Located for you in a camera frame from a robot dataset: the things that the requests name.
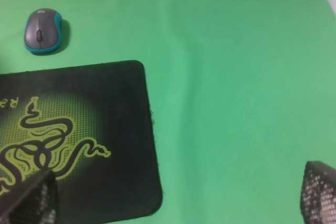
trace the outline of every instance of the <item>black mouse pad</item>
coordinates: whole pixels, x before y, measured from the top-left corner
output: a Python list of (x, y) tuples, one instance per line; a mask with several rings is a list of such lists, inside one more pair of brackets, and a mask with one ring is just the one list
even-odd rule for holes
[(142, 63), (0, 76), (0, 201), (45, 167), (57, 178), (59, 223), (99, 224), (159, 209)]

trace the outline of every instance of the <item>gray mouse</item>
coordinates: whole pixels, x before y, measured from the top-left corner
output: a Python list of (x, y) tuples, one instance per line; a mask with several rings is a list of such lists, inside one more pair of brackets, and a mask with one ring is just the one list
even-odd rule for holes
[(56, 50), (61, 44), (62, 16), (53, 9), (39, 9), (28, 18), (25, 47), (35, 54)]

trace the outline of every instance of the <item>green tablecloth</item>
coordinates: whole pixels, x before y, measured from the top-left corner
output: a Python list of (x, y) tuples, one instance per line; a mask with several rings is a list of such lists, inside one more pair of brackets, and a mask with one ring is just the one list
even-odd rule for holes
[[(143, 62), (164, 199), (125, 223), (303, 223), (305, 162), (336, 166), (336, 19), (326, 0), (0, 4), (0, 73)], [(42, 7), (70, 25), (55, 55), (23, 46), (26, 19)]]

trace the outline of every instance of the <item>green fabric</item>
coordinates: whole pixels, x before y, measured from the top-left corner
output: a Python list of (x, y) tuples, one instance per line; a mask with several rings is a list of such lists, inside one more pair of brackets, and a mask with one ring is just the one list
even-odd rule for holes
[[(125, 223), (303, 223), (305, 162), (336, 167), (336, 19), (326, 0), (0, 3), (0, 73), (143, 62), (164, 199)], [(70, 24), (55, 55), (23, 46), (41, 7)]]

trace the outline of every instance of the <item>snake logo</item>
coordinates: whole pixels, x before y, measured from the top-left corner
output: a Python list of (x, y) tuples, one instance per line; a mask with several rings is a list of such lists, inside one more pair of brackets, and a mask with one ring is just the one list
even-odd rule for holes
[(69, 136), (76, 128), (75, 121), (67, 116), (39, 119), (41, 111), (37, 109), (37, 101), (38, 97), (31, 98), (25, 115), (18, 121), (18, 127), (27, 131), (29, 138), (0, 149), (0, 169), (9, 177), (0, 177), (0, 195), (23, 182), (35, 170), (50, 168), (56, 179), (65, 178), (75, 167), (81, 153), (86, 157), (111, 155), (92, 137), (80, 139), (75, 145), (69, 144)]

